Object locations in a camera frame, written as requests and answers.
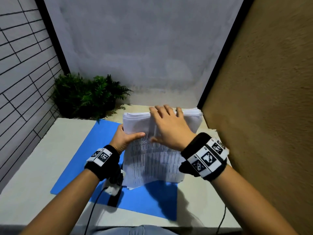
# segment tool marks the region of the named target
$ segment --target forearm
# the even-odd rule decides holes
[[[244,230],[251,234],[297,234],[280,213],[230,166],[226,166],[211,183]]]
[[[82,171],[46,205],[21,235],[69,234],[98,183],[99,179],[94,173],[88,169]]]

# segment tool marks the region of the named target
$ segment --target person's right hand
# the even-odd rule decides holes
[[[152,137],[151,142],[182,151],[195,138],[196,134],[189,129],[180,107],[176,108],[177,115],[168,105],[150,107],[149,109],[161,133],[161,137]]]

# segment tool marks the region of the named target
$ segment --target artificial plant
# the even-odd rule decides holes
[[[113,110],[116,99],[125,99],[130,89],[106,78],[84,79],[79,74],[59,75],[55,80],[52,100],[66,118],[101,119]]]

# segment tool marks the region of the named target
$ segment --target jeans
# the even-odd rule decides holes
[[[138,227],[115,227],[105,231],[98,231],[92,235],[177,235],[164,228],[153,225],[141,225]]]

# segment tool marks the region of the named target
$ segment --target wristband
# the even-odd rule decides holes
[[[106,145],[102,149],[98,149],[95,153],[87,159],[85,169],[91,170],[100,181],[109,178],[111,174],[115,173],[116,165],[118,166],[119,153],[111,146]]]
[[[229,150],[216,138],[200,133],[181,154],[203,179],[212,181],[224,171]]]

